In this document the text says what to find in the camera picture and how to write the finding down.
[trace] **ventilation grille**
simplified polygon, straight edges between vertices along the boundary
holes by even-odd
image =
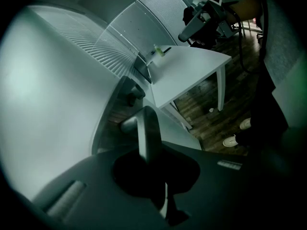
[[[187,7],[183,0],[140,0],[164,25],[178,45],[188,45],[178,39],[184,29],[183,11]]]
[[[47,6],[31,9],[119,78],[131,71],[136,55],[86,16]]]

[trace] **person's leg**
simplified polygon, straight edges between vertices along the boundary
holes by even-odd
[[[272,95],[274,89],[274,83],[264,67],[259,76],[255,98],[251,106],[251,128],[236,135],[236,142],[239,145],[247,146],[263,142],[287,129],[286,119]]]

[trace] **white table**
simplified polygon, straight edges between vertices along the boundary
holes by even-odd
[[[171,49],[164,57],[156,53],[148,65],[155,104],[158,108],[165,107],[191,129],[192,126],[170,103],[216,72],[217,108],[221,111],[225,96],[225,64],[231,61],[231,56],[186,46],[161,46],[161,49],[164,51],[169,47]]]

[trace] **white sneaker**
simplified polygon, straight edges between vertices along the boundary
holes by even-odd
[[[231,148],[231,147],[234,147],[236,146],[238,143],[236,142],[236,136],[231,136],[231,137],[228,137],[226,138],[224,141],[223,141],[223,145],[225,147],[228,147],[228,148]]]
[[[244,129],[248,129],[250,128],[250,118],[247,118],[245,120],[243,120],[243,122],[240,124],[240,129],[244,130]]]

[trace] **table leg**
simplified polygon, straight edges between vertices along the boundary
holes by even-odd
[[[178,119],[181,123],[183,123],[188,129],[192,129],[192,126],[184,119],[183,116],[171,105],[168,104],[164,107],[168,110],[176,119]]]
[[[243,26],[243,21],[241,21],[241,26],[242,26],[242,30],[243,30],[243,35],[245,35],[245,30],[244,30],[244,26]]]
[[[218,89],[218,105],[217,109],[222,111],[224,107],[224,98],[225,98],[225,66],[220,67],[216,71],[217,76],[217,89]]]
[[[249,29],[249,31],[250,31],[250,24],[249,24],[249,21],[248,21],[248,29]]]

